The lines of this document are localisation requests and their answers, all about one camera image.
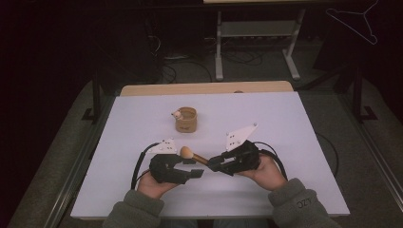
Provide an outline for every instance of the gray sweatshirt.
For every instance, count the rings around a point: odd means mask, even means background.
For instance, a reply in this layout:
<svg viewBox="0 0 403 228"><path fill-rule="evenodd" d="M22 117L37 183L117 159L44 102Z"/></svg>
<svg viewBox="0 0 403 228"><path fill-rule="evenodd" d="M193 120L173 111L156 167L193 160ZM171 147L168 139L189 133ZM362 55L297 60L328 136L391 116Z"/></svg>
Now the gray sweatshirt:
<svg viewBox="0 0 403 228"><path fill-rule="evenodd" d="M273 220L280 228L340 227L329 218L314 190L306 189L298 179L269 194L274 206ZM160 224L163 201L152 199L135 190L117 202L104 222L104 228L155 228Z"/></svg>

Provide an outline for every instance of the white tabletop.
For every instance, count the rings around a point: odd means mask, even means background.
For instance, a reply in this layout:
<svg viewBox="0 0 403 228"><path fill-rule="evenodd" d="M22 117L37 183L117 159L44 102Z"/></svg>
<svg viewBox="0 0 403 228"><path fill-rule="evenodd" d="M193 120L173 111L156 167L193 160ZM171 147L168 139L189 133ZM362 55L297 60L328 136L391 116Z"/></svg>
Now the white tabletop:
<svg viewBox="0 0 403 228"><path fill-rule="evenodd" d="M175 130L170 113L182 106L198 110L195 133ZM174 138L178 148L186 145L209 159L225 151L227 132L253 123L259 126L249 140L273 146L289 179L299 178L307 188L316 190L331 216L350 214L298 94L262 92L118 97L71 215L81 219L107 217L130 189L137 159L150 144ZM151 158L145 157L140 173L148 168ZM204 173L163 196L163 218L272 214L268 192L245 177L214 173L201 164L175 167L201 168Z"/></svg>

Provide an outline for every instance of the hand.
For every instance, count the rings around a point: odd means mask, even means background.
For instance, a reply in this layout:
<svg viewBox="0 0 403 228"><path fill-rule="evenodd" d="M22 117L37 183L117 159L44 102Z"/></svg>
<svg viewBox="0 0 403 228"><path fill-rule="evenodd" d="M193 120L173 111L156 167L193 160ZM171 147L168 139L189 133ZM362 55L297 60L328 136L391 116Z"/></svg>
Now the hand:
<svg viewBox="0 0 403 228"><path fill-rule="evenodd" d="M247 170L238 174L255 181L260 187L274 191L282 187L287 180L282 176L275 161L267 155L259 155L260 165L256 170Z"/></svg>
<svg viewBox="0 0 403 228"><path fill-rule="evenodd" d="M164 193L171 190L172 188L178 186L177 183L163 182L158 183L152 176L150 172L146 173L140 178L139 186L137 191L145 194L146 196L153 199L160 199Z"/></svg>

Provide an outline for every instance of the wooden table edge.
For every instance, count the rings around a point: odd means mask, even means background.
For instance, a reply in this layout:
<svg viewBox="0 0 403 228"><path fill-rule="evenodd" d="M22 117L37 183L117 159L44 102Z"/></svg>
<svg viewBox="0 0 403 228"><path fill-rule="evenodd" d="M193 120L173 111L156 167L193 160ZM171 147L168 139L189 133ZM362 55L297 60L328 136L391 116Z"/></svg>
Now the wooden table edge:
<svg viewBox="0 0 403 228"><path fill-rule="evenodd" d="M211 94L234 92L292 92L293 87L287 81L269 82L233 82L170 85L126 85L121 96L153 96L177 94Z"/></svg>

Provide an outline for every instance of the wooden stick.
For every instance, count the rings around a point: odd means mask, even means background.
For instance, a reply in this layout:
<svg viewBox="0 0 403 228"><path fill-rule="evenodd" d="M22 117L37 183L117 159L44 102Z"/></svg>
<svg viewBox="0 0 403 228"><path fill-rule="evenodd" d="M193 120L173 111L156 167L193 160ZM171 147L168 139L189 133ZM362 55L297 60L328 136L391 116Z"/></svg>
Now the wooden stick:
<svg viewBox="0 0 403 228"><path fill-rule="evenodd" d="M205 159L204 157L202 157L198 154L193 153L193 151L187 146L184 146L181 148L181 157L184 159L192 159L192 160L202 163L204 165L207 165L207 163L208 163L207 159Z"/></svg>

